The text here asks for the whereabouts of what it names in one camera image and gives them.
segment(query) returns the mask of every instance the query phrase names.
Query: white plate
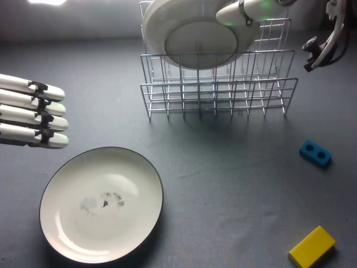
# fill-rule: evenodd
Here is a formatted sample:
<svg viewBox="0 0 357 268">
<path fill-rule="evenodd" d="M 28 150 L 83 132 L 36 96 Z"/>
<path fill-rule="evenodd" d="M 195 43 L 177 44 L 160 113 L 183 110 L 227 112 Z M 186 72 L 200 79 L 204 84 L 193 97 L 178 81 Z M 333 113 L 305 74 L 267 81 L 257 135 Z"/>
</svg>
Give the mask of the white plate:
<svg viewBox="0 0 357 268">
<path fill-rule="evenodd" d="M 63 256 L 109 262 L 148 237 L 162 203 L 161 179 L 146 158 L 123 148 L 94 149 L 52 177 L 41 200 L 41 228 Z"/>
<path fill-rule="evenodd" d="M 155 0 L 146 10 L 143 35 L 146 44 L 171 64 L 189 69 L 209 69 L 246 52 L 259 32 L 259 23 L 226 27 L 216 13 L 230 0 Z M 174 54 L 212 54 L 216 56 L 172 56 Z"/>
</svg>

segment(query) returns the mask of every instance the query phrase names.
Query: gray tabletop surface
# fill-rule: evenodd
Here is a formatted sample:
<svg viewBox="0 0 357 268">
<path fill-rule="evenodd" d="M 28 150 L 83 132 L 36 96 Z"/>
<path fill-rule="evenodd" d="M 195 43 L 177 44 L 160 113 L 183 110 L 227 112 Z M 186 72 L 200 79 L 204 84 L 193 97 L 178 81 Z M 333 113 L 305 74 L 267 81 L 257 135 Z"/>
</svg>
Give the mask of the gray tabletop surface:
<svg viewBox="0 0 357 268">
<path fill-rule="evenodd" d="M 0 145 L 0 267 L 82 267 L 44 239 L 42 193 L 65 162 L 86 150 L 119 146 L 157 168 L 165 191 L 157 228 L 133 254 L 99 267 L 294 267 L 287 252 L 318 225 L 336 239 L 323 267 L 357 263 L 357 38 L 335 65 L 307 73 L 291 33 L 289 113 L 266 117 L 156 114 L 150 123 L 139 85 L 140 40 L 0 47 L 0 73 L 65 90 L 70 145 L 63 150 Z M 298 154 L 307 140 L 331 151 L 327 170 Z"/>
</svg>

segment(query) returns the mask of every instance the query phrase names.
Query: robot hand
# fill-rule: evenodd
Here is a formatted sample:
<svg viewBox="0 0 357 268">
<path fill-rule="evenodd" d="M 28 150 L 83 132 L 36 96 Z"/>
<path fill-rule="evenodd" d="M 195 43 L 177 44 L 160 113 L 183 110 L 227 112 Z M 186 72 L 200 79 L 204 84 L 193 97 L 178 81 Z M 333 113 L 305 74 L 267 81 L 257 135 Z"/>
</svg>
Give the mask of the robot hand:
<svg viewBox="0 0 357 268">
<path fill-rule="evenodd" d="M 60 88 L 0 74 L 0 143 L 66 147 L 68 138 L 57 133 L 68 128 L 64 97 Z"/>
</svg>

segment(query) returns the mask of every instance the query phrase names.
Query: metal wire rack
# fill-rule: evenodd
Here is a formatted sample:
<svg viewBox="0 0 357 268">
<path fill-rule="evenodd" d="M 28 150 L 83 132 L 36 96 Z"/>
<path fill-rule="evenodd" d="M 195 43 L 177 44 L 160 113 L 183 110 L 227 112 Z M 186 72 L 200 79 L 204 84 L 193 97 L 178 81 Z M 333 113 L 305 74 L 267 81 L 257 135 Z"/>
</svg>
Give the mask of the metal wire rack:
<svg viewBox="0 0 357 268">
<path fill-rule="evenodd" d="M 141 15 L 151 1 L 140 3 Z M 295 52 L 286 50 L 290 29 L 288 18 L 261 23 L 259 38 L 250 51 L 239 52 L 231 63 L 209 70 L 185 69 L 168 63 L 171 55 L 151 55 L 143 38 L 145 54 L 141 63 L 145 84 L 140 86 L 148 118 L 165 112 L 214 112 L 261 110 L 280 108 L 287 114 L 294 95 L 297 78 L 289 78 Z M 204 54 L 176 55 L 195 57 L 200 62 Z M 210 54 L 217 57 L 222 54 Z"/>
</svg>

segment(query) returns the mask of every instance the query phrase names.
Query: hole in blue block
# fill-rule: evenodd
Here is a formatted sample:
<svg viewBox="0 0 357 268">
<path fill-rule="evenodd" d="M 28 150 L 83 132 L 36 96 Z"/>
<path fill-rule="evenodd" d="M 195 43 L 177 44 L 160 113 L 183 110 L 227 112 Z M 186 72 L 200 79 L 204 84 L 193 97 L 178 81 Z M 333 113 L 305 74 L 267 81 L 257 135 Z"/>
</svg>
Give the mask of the hole in blue block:
<svg viewBox="0 0 357 268">
<path fill-rule="evenodd" d="M 309 151 L 309 152 L 312 152 L 313 151 L 313 146 L 311 144 L 308 144 L 306 145 L 306 150 Z"/>
<path fill-rule="evenodd" d="M 325 157 L 326 157 L 326 154 L 325 154 L 324 152 L 319 152 L 319 153 L 317 154 L 317 157 L 318 157 L 318 158 L 325 158 Z"/>
</svg>

